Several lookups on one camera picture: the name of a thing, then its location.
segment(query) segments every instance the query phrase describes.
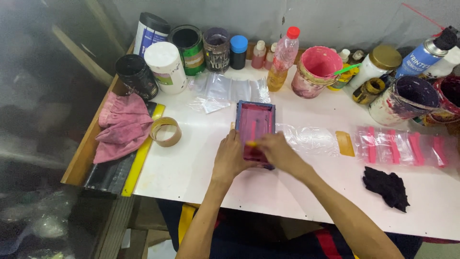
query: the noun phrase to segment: red bottle cap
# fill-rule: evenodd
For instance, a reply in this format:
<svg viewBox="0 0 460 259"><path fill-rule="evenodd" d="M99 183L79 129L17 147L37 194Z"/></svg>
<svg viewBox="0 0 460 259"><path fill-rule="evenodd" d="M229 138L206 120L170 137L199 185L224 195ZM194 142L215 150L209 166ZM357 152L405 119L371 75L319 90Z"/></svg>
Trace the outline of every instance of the red bottle cap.
<svg viewBox="0 0 460 259"><path fill-rule="evenodd" d="M289 29L287 30L286 36L289 39L294 40L299 37L299 34L300 34L300 29L295 26L292 26L292 27L289 27Z"/></svg>

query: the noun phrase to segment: black rag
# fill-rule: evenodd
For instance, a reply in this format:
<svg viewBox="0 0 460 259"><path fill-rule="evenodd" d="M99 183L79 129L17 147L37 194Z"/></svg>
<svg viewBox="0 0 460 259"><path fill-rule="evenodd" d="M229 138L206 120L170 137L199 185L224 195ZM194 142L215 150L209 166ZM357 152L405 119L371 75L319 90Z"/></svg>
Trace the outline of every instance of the black rag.
<svg viewBox="0 0 460 259"><path fill-rule="evenodd" d="M385 172L375 170L365 166L364 176L362 181L366 185L366 189L371 192L380 194L385 203L391 208L396 208L402 212L406 212L406 207L410 206L407 202L406 188L403 180L397 174L391 173L387 175Z"/></svg>

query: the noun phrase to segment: pink container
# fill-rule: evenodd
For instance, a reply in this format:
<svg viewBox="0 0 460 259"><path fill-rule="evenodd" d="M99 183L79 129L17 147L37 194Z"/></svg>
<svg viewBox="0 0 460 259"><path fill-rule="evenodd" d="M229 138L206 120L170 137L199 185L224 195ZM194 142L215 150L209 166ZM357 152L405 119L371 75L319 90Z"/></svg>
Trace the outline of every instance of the pink container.
<svg viewBox="0 0 460 259"><path fill-rule="evenodd" d="M305 99L317 97L322 90L339 78L330 76L343 68L342 59L328 47L311 47L300 56L291 86L294 93Z"/></svg>

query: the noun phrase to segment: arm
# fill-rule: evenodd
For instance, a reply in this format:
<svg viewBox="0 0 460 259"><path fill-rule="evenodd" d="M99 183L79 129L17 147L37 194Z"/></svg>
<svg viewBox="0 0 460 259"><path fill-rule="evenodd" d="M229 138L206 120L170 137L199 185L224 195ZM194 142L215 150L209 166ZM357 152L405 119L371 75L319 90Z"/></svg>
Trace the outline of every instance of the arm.
<svg viewBox="0 0 460 259"><path fill-rule="evenodd" d="M242 152L240 134L232 129L220 142L211 182L179 246L176 259L209 258L217 213L233 179L243 170L257 166L256 162L244 161Z"/></svg>
<svg viewBox="0 0 460 259"><path fill-rule="evenodd" d="M323 181L288 145L282 132L265 135L256 143L270 163L310 189L360 259L403 259L388 236L356 205Z"/></svg>

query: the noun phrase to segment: blue spray can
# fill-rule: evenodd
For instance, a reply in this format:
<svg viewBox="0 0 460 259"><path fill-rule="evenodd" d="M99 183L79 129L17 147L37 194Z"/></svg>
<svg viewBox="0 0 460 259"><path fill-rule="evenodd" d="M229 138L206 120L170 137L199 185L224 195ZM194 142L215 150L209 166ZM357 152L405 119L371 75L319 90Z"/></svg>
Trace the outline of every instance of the blue spray can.
<svg viewBox="0 0 460 259"><path fill-rule="evenodd" d="M141 13L133 54L144 57L145 50L153 43L167 41L171 26L167 21L149 12Z"/></svg>
<svg viewBox="0 0 460 259"><path fill-rule="evenodd" d="M443 58L457 44L457 35L450 28L443 30L436 39L428 39L403 58L396 69L395 78L416 76Z"/></svg>

